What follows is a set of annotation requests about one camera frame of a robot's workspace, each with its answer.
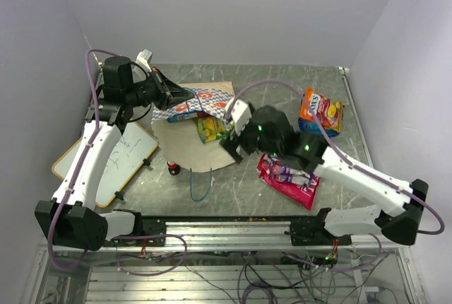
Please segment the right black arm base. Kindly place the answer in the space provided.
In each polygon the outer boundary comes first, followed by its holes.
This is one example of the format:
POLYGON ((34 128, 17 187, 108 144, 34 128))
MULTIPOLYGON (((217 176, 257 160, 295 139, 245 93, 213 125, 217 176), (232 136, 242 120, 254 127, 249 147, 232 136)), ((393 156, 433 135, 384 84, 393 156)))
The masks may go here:
POLYGON ((322 208, 315 216, 301 216, 289 225, 284 232, 293 246, 351 245, 351 235, 334 236, 325 229, 327 215, 332 208, 322 208))

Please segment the blue checkered paper bag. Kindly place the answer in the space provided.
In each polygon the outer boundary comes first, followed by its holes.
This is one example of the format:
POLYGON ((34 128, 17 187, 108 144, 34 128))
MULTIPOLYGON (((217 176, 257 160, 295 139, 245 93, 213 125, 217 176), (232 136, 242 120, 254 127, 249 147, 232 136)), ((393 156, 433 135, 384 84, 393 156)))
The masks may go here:
POLYGON ((153 110, 151 128, 166 157, 171 176, 182 169, 208 173, 213 186, 213 171, 233 164, 234 159, 220 146, 230 130, 223 122, 225 108, 234 99, 232 82, 188 83, 183 87, 194 97, 167 110, 153 110))

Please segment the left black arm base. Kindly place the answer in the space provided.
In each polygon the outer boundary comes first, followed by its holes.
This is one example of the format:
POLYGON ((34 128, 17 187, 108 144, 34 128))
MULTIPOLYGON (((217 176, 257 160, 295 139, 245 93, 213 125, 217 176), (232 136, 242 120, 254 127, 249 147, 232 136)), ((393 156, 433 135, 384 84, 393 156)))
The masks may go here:
POLYGON ((156 235, 156 238, 148 238, 146 240, 114 238, 106 240, 103 247, 142 247, 144 245, 146 247, 163 247, 165 245, 165 238, 163 235, 166 232, 166 223, 161 219, 144 218, 142 228, 128 234, 128 237, 156 235))

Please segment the purple snack packet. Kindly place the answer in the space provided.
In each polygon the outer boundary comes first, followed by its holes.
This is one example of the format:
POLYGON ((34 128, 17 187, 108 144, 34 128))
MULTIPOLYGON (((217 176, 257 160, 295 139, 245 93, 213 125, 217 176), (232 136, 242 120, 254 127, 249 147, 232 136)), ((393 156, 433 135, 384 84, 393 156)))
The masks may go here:
POLYGON ((295 185, 307 185, 311 182, 311 175, 301 170, 295 170, 283 165, 279 160, 271 158, 269 161, 269 175, 272 180, 295 185))

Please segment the blue white snack packet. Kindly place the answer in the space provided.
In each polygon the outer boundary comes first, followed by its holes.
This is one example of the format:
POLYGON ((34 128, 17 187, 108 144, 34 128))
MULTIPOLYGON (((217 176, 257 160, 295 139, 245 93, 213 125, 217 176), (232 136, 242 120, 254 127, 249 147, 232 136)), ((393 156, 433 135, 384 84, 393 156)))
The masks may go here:
POLYGON ((180 122, 180 121, 184 121, 184 120, 188 120, 188 119, 192 119, 192 118, 197 118, 198 117, 198 112, 197 111, 193 111, 193 112, 183 112, 177 115, 173 115, 171 117, 169 117, 167 119, 167 121, 169 123, 175 123, 175 122, 180 122))

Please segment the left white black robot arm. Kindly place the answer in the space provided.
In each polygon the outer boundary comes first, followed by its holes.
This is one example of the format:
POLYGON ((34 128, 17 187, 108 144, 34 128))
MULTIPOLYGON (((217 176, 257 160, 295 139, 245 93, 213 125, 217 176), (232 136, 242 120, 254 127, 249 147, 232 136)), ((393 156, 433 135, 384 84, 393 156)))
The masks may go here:
POLYGON ((139 212, 95 212, 103 172, 134 108, 152 105, 168 110, 195 95, 156 68, 142 68, 144 79, 135 82, 133 69, 137 66, 124 56, 110 56, 101 66, 103 83, 93 89, 83 136, 69 171, 52 198, 39 201, 35 207, 35 218, 50 250, 58 245, 96 251, 106 240, 120 237, 127 245, 137 245, 143 239, 139 212))

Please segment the pink snack bag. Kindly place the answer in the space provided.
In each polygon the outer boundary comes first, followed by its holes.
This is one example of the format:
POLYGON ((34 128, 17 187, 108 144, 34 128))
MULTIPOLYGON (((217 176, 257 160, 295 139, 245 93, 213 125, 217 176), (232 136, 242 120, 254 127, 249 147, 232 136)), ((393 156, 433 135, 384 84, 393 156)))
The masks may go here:
POLYGON ((280 194, 291 198, 307 210, 311 210, 314 203, 314 197, 318 186, 320 185, 320 177, 315 174, 310 174, 312 179, 307 185, 295 185, 292 183, 282 183, 272 180, 269 175, 269 163, 268 161, 273 158, 279 160, 277 157, 272 157, 267 153, 263 154, 258 162, 257 170, 259 172, 259 178, 264 181, 269 187, 273 188, 280 194))

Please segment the blue fruit candy bag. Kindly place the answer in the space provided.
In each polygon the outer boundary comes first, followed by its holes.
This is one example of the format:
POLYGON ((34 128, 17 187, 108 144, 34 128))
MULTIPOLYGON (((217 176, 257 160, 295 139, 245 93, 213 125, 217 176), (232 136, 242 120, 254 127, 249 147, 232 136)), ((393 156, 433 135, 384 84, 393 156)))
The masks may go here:
MULTIPOLYGON (((303 119, 300 117, 298 119, 298 125, 301 131, 311 132, 319 136, 323 136, 318 124, 315 123, 315 121, 309 121, 307 119, 303 119)), ((324 131, 329 138, 337 137, 340 134, 340 131, 336 131, 335 129, 329 129, 327 127, 324 127, 324 131)))

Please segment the green yellow candy bag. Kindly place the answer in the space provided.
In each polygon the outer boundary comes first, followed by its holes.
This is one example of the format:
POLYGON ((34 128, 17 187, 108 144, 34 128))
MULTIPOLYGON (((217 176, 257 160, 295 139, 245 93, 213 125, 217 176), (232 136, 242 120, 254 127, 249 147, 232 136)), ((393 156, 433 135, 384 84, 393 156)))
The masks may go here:
POLYGON ((232 125, 212 116, 196 118, 194 124, 203 144, 221 140, 233 129, 232 125))

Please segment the orange Fox's candy bag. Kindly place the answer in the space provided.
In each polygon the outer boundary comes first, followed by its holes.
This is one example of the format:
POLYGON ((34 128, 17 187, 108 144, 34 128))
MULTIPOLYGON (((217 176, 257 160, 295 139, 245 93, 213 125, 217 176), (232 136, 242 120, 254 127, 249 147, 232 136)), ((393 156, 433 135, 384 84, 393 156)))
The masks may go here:
POLYGON ((342 131, 344 113, 344 105, 342 102, 332 100, 316 92, 311 86, 306 89, 304 98, 309 103, 309 107, 304 103, 301 104, 299 118, 301 117, 309 121, 315 121, 310 113, 310 109, 313 109, 323 128, 327 127, 329 129, 335 129, 336 131, 342 131))

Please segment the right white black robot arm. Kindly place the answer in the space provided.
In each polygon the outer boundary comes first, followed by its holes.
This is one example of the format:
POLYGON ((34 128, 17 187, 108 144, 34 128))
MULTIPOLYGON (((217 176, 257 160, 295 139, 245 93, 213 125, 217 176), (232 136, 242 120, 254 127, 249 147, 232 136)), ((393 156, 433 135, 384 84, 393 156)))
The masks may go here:
POLYGON ((338 182, 372 202, 356 209, 320 210, 320 222, 311 227, 317 243, 373 233, 399 245, 415 244, 429 188, 426 182, 408 182, 375 170, 323 137, 294 130, 286 114, 272 106, 254 109, 241 100, 232 100, 223 119, 232 125, 232 131, 220 144, 237 163, 242 161, 240 150, 267 153, 283 165, 338 182))

